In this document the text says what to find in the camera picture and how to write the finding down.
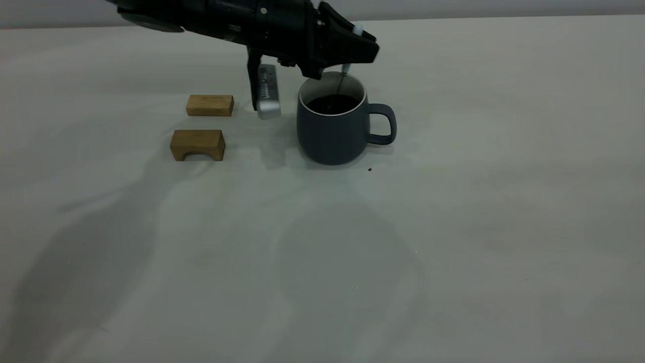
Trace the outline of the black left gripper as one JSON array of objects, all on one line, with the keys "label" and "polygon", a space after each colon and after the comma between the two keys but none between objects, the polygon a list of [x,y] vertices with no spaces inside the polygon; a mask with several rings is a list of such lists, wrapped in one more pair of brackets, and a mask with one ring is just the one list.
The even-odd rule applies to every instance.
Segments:
[{"label": "black left gripper", "polygon": [[353,64],[372,64],[380,46],[375,39],[353,32],[354,25],[328,2],[319,3],[321,60],[315,51],[316,10],[310,1],[256,1],[249,33],[249,79],[258,79],[263,55],[286,67],[298,66],[302,75],[320,79],[323,68],[339,65],[348,75]]}]

